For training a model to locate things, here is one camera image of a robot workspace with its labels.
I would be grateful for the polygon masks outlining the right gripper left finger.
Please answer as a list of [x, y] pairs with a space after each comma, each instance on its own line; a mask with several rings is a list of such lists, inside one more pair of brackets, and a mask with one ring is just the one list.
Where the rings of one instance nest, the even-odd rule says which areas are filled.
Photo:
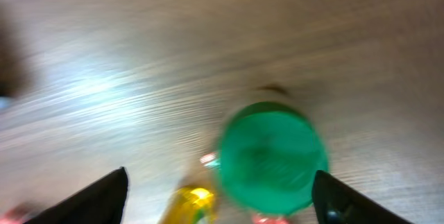
[[126, 169], [121, 167], [26, 224], [120, 224], [128, 186]]

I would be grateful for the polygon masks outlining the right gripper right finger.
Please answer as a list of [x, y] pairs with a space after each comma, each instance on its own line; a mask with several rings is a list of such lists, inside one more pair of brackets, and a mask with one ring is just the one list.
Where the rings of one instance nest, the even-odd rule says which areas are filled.
[[319, 224], [410, 224], [321, 170], [316, 172], [311, 196]]

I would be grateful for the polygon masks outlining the red white snack packet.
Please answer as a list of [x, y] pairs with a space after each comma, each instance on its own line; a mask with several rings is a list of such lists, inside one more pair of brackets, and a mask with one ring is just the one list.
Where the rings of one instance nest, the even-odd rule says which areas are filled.
[[289, 221], [285, 217], [264, 216], [261, 214], [253, 214], [252, 222], [254, 224], [289, 224]]

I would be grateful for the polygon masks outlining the green white tape roll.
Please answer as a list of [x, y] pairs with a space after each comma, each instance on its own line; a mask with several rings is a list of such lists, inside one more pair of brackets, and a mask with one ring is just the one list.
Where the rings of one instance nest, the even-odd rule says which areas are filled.
[[217, 180], [231, 199], [270, 215], [291, 215], [312, 204], [327, 149], [307, 118], [283, 103], [262, 101], [230, 117], [217, 142]]

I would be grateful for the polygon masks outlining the yellow liquid bottle silver cap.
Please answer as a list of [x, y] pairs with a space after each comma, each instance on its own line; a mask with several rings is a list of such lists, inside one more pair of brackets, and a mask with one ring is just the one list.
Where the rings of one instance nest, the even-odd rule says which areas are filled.
[[216, 194], [205, 188], [185, 186], [176, 190], [159, 224], [214, 224]]

